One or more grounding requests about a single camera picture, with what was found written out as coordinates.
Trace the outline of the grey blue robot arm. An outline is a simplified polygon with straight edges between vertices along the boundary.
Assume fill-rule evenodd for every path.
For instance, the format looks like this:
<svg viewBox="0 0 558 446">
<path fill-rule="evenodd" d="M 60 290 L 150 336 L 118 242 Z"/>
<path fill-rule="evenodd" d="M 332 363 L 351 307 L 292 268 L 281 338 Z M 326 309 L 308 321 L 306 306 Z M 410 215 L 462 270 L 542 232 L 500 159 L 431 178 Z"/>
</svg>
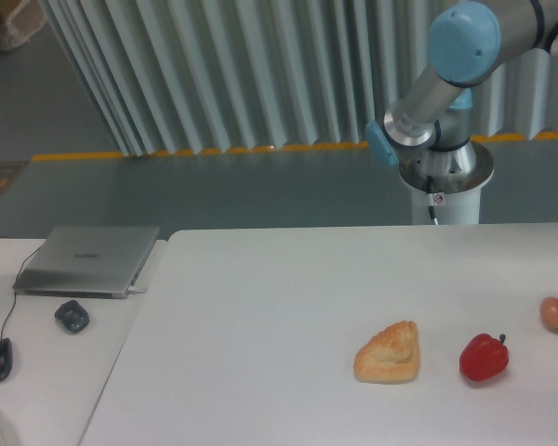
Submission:
<svg viewBox="0 0 558 446">
<path fill-rule="evenodd" d="M 366 125 L 374 155 L 401 164 L 443 137 L 440 116 L 467 89 L 532 49 L 558 53 L 558 1 L 465 1 L 442 12 L 427 37 L 428 65 L 380 121 Z"/>
</svg>

